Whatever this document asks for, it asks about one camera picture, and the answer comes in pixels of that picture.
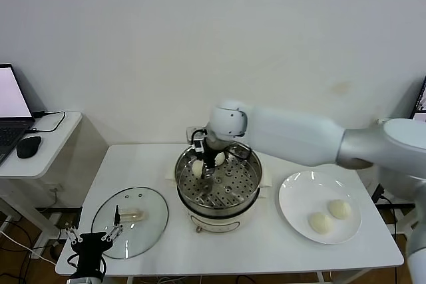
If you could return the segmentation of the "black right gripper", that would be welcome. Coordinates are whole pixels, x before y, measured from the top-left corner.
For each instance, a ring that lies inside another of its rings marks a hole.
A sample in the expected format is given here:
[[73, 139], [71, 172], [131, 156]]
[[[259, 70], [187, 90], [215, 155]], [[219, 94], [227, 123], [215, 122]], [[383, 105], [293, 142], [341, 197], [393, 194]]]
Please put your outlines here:
[[211, 148], [207, 142], [203, 142], [203, 149], [204, 153], [202, 154], [202, 159], [204, 161], [202, 165], [202, 173], [200, 178], [205, 179], [207, 177], [207, 171], [208, 171], [208, 178], [213, 178], [215, 171], [216, 171], [216, 157], [218, 155], [218, 151]]

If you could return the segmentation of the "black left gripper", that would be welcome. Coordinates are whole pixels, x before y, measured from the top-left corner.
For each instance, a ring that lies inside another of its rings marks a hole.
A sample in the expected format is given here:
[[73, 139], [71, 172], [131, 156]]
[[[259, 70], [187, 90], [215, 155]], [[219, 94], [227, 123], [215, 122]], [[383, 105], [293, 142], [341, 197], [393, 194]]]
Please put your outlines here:
[[116, 205], [112, 229], [106, 233], [91, 232], [80, 235], [75, 226], [66, 227], [65, 233], [71, 241], [71, 248], [75, 252], [71, 259], [78, 257], [74, 275], [104, 275], [107, 267], [103, 253], [108, 251], [113, 242], [123, 231], [120, 223], [119, 206]]

